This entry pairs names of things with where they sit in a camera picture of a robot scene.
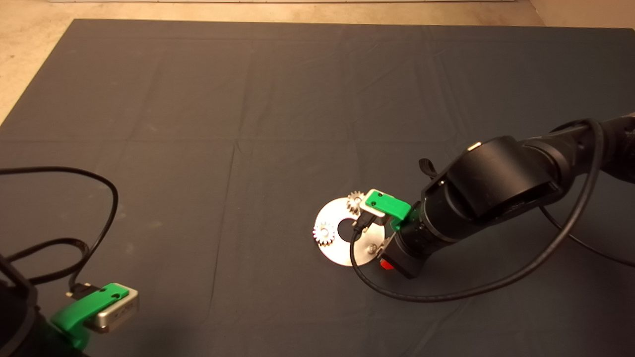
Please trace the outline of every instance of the gear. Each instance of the gear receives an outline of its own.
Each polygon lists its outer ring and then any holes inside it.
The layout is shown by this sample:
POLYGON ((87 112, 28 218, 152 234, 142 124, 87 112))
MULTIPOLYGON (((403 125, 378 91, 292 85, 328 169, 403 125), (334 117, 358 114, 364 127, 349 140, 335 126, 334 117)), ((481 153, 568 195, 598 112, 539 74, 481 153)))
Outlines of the gear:
POLYGON ((330 245, 335 240, 335 228, 323 222, 313 227, 313 238, 320 246, 330 245))
POLYGON ((346 201, 346 208, 353 214, 359 215, 359 205, 364 200, 363 192, 361 191, 353 191, 349 193, 348 201, 346 201))

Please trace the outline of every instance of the black cable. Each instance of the black cable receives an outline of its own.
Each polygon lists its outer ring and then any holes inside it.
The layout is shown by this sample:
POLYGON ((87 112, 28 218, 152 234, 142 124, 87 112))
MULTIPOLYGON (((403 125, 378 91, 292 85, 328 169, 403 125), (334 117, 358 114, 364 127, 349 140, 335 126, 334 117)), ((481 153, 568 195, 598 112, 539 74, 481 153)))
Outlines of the black cable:
POLYGON ((364 273, 362 273, 361 270, 359 269, 359 266, 357 265, 357 262, 355 261, 354 245, 355 245, 355 240, 357 240, 358 236, 361 235, 361 229, 363 229, 363 227, 358 226, 358 227, 355 227, 355 231, 351 239, 351 250, 349 252, 353 270, 355 270, 355 273, 357 274, 357 276, 374 291, 381 293, 382 295, 391 297, 393 299, 409 301, 409 302, 443 302, 443 301, 464 299, 466 297, 480 295, 482 293, 490 292, 490 291, 502 288, 504 286, 513 284, 517 282, 518 280, 524 278, 525 276, 529 275, 531 272, 536 270, 540 265, 542 265, 542 263, 544 263, 551 256, 551 254, 553 254, 553 252, 560 245, 560 243, 562 243, 564 239, 567 238, 569 232, 571 231, 575 223, 578 221, 582 212, 584 211, 584 208, 588 204, 589 199, 591 198, 591 193, 593 192, 593 188, 598 179, 598 175, 602 166, 602 157, 604 156, 604 146, 605 146, 604 131, 602 127, 600 126, 600 124, 598 124, 598 122, 593 121, 591 119, 582 120, 580 121, 580 123, 585 123, 586 125, 588 125, 593 131, 594 138, 595 138, 595 148, 593 150, 593 159, 591 161, 591 168, 589 170, 589 174, 584 180, 584 185, 582 186, 582 190, 580 191, 580 194, 578 195, 578 198, 575 204, 573 205, 573 208, 571 209, 571 213, 569 214, 569 217, 567 218, 563 228, 560 230, 560 232, 558 232, 558 234, 551 241, 551 243, 549 243, 531 262, 529 262, 527 265, 525 265, 521 269, 517 270, 516 272, 508 276, 505 276, 504 278, 492 281, 490 283, 486 283, 483 285, 476 286, 474 288, 469 288, 469 289, 465 289, 465 290, 461 290, 461 291, 453 292, 453 293, 421 296, 421 295, 408 295, 408 294, 393 292, 392 290, 382 288, 381 286, 378 286, 372 281, 370 281, 364 275, 364 273))
POLYGON ((108 230, 110 229, 110 226, 112 225, 112 221, 114 221, 115 219, 115 215, 117 213, 117 206, 119 205, 119 193, 117 192, 117 187, 115 187, 115 185, 107 178, 101 175, 97 175, 96 173, 93 173, 90 171, 82 170, 80 168, 71 168, 71 167, 64 167, 64 166, 33 166, 33 167, 0 169, 0 175, 19 175, 23 173, 42 173, 42 172, 65 172, 65 173, 73 173, 75 175, 89 177, 93 180, 97 180, 103 183, 104 185, 106 185, 110 189, 110 192, 112 193, 112 205, 110 207, 110 212, 108 214, 106 223, 104 224, 104 228, 102 228, 102 231, 99 233, 99 235, 97 236, 97 239, 88 250, 88 253, 76 264, 77 269, 71 274, 69 278, 69 287, 72 291, 73 286, 76 283, 77 276, 81 272, 81 269, 83 269, 83 267, 86 265, 90 257, 92 257, 93 254, 95 253, 95 250, 97 249, 97 247, 99 247, 99 244, 101 244, 101 242, 104 240, 104 237, 106 236, 106 234, 108 233, 108 230))
POLYGON ((81 252, 81 259, 79 259, 78 262, 76 262, 75 264, 66 267, 64 269, 58 270, 58 271, 54 271, 52 273, 48 273, 48 274, 44 274, 44 275, 39 275, 33 278, 29 278, 28 281, 33 284, 33 285, 39 285, 39 284, 43 284, 43 283, 48 283, 49 281, 53 281, 53 280, 57 280, 57 279, 62 279, 63 277, 70 275, 72 273, 74 273, 75 271, 77 271, 77 269, 79 268, 80 264, 82 263, 82 261, 86 258, 88 252, 89 252, 89 248, 88 245, 86 243, 84 243, 84 241, 81 241, 79 239, 76 238, 57 238, 57 239, 51 239, 49 241, 45 241, 42 242, 40 244, 36 244, 34 246, 30 246, 24 250, 20 250, 17 253, 11 254, 9 255, 6 260, 8 262, 14 262, 18 259, 22 259, 24 257, 28 257, 29 255, 39 252, 40 250, 47 248, 49 246, 53 246, 53 245, 70 245, 70 246, 74 246, 77 249, 79 249, 79 251, 81 252))
MULTIPOLYGON (((547 217, 547 219, 549 220, 549 222, 551 222, 551 224, 556 226, 558 229, 562 229, 562 226, 560 225, 560 223, 558 223, 558 221, 551 215, 551 213, 549 213, 549 211, 547 211, 546 208, 541 206, 540 207, 540 211, 542 212, 542 214, 545 215, 545 217, 547 217)), ((574 242, 578 243, 579 245, 581 245, 584 248, 592 251, 595 254, 598 254, 598 255, 600 255, 600 256, 602 256, 604 258, 607 258, 607 259, 612 260, 612 261, 614 261, 616 263, 619 263, 619 264, 623 264, 625 266, 635 267, 635 262, 633 262, 631 260, 622 259, 622 258, 616 257, 614 255, 610 255, 609 253, 602 252, 601 250, 599 250, 597 248, 594 248, 593 246, 589 245, 588 243, 583 242, 582 240, 580 240, 579 238, 577 238, 576 236, 574 236, 572 234, 569 234, 568 236, 574 242)))

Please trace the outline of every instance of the cable connector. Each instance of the cable connector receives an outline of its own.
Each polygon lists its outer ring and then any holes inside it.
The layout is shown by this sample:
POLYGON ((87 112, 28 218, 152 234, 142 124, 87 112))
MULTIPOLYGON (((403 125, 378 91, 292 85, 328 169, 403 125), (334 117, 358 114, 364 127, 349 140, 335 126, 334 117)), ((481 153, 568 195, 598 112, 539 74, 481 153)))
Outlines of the cable connector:
POLYGON ((353 222, 353 231, 361 234, 366 228, 370 227, 375 219, 377 219, 376 215, 367 211, 362 211, 357 220, 353 222))
POLYGON ((74 300, 79 300, 85 296, 88 296, 94 292, 99 291, 100 289, 101 289, 100 287, 91 285, 89 283, 83 283, 83 284, 76 283, 70 288, 70 291, 66 293, 66 296, 74 300))

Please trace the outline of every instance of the green plastic part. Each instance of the green plastic part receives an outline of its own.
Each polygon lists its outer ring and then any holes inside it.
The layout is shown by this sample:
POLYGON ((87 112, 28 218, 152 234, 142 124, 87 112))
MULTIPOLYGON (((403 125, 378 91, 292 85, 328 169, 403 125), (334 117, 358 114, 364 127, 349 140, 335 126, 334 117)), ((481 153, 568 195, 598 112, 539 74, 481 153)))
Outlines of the green plastic part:
POLYGON ((91 293, 58 311, 51 318, 51 322, 66 335, 73 347, 83 350, 86 348, 90 338, 90 333, 84 327, 84 321, 123 299, 128 295, 128 292, 128 289, 115 283, 110 283, 101 290, 91 293))
POLYGON ((408 212, 410 212, 408 202, 401 201, 389 194, 378 191, 374 191, 370 194, 370 197, 366 200, 366 204, 391 216, 391 227, 395 231, 400 230, 401 223, 408 216, 408 212))

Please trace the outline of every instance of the floor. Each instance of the floor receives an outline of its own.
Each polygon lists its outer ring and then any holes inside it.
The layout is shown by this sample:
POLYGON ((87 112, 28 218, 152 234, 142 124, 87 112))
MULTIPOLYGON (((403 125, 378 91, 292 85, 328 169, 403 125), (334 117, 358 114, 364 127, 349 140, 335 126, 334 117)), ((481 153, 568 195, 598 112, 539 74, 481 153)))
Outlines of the floor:
POLYGON ((47 0, 0 0, 0 123, 74 18, 635 27, 635 17, 627 15, 633 12, 625 10, 630 9, 631 3, 632 0, 398 4, 49 3, 47 0), (618 3, 618 6, 605 6, 605 1, 618 3))

